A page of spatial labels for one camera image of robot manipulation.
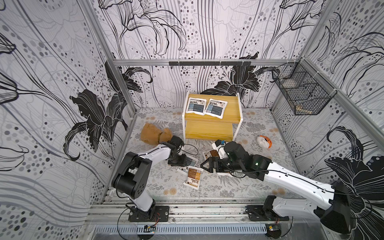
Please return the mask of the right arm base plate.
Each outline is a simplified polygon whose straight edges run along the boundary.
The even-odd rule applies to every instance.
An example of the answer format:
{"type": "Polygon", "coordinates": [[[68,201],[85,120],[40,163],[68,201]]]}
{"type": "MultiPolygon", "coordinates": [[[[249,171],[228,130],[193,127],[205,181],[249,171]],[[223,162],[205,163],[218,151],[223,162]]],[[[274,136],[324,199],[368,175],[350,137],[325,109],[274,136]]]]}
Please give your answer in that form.
{"type": "Polygon", "coordinates": [[[276,198],[276,196],[268,196],[263,205],[246,206],[246,213],[248,214],[249,220],[252,222],[288,221],[288,216],[282,217],[273,211],[273,202],[276,198]]]}

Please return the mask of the blue coffee bag three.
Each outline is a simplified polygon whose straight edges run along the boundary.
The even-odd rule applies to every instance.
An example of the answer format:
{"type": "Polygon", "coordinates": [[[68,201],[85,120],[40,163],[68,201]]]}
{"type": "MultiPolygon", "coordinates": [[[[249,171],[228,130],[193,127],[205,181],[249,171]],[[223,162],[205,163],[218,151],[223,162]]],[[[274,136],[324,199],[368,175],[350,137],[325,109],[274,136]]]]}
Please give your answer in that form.
{"type": "Polygon", "coordinates": [[[194,157],[187,156],[186,157],[186,166],[179,167],[177,169],[177,171],[187,176],[188,175],[189,166],[195,167],[197,165],[198,161],[199,160],[194,158],[194,157]]]}

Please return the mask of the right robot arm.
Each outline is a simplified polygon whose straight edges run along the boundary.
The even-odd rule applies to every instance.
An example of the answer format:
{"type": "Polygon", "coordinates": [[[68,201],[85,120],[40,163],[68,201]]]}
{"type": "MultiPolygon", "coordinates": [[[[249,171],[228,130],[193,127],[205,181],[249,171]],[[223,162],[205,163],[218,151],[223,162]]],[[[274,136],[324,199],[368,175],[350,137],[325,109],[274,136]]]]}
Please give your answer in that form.
{"type": "Polygon", "coordinates": [[[265,218],[319,219],[325,227],[334,232],[351,232],[351,200],[348,188],[342,182],[326,184],[306,178],[269,158],[249,154],[236,142],[225,143],[217,140],[212,146],[218,154],[201,163],[203,170],[217,174],[244,174],[250,179],[279,185],[302,196],[301,199],[267,197],[263,206],[265,218]]]}

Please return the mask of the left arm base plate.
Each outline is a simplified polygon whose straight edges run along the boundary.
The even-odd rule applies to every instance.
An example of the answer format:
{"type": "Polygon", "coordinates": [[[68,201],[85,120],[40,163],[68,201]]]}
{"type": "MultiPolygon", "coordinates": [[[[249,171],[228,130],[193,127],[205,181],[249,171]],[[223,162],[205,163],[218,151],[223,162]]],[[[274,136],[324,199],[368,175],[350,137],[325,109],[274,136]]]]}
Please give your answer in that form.
{"type": "Polygon", "coordinates": [[[133,208],[129,213],[129,222],[163,223],[169,219],[169,206],[152,206],[147,212],[133,208]]]}

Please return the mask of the blue coffee bag two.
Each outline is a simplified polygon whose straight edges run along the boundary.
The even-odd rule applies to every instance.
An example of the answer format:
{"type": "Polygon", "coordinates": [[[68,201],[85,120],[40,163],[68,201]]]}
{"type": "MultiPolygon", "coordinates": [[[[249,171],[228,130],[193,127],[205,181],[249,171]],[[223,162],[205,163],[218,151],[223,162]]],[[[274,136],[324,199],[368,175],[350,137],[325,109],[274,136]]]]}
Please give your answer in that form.
{"type": "Polygon", "coordinates": [[[222,119],[224,116],[224,111],[227,107],[227,104],[228,104],[227,101],[210,99],[204,111],[204,114],[222,119]]]}

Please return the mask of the blue coffee bag one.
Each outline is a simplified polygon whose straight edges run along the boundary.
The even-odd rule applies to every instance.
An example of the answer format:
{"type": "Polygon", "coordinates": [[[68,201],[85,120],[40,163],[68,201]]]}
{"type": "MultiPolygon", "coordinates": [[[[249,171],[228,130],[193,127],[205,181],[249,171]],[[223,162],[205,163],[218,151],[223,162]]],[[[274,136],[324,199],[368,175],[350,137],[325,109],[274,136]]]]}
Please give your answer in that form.
{"type": "Polygon", "coordinates": [[[187,102],[186,114],[193,113],[200,116],[205,114],[206,99],[189,98],[187,102]]]}

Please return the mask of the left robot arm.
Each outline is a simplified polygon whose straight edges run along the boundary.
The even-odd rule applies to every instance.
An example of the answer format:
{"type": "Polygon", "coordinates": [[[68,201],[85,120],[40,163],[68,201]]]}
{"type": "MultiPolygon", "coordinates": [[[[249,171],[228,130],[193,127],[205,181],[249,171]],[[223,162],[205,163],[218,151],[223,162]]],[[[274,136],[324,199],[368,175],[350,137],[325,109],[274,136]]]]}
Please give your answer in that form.
{"type": "Polygon", "coordinates": [[[112,187],[129,196],[137,209],[149,212],[154,200],[145,190],[152,166],[170,161],[171,164],[185,163],[186,155],[179,154],[184,142],[177,136],[172,136],[168,142],[161,142],[155,148],[144,153],[127,153],[118,167],[112,187]]]}

